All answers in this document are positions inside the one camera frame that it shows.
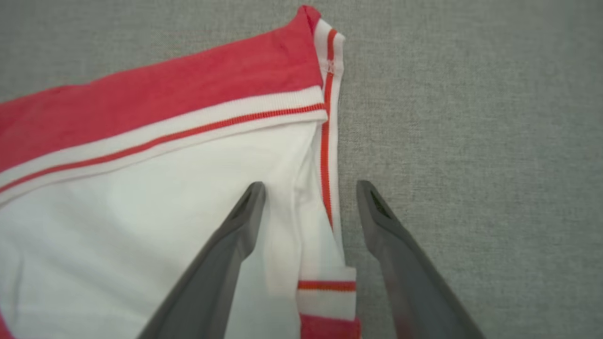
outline garment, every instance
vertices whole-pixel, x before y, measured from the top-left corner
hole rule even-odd
[[[263,181],[226,338],[358,338],[336,176],[343,40],[302,7],[251,39],[1,104],[0,311],[12,335],[136,337]]]

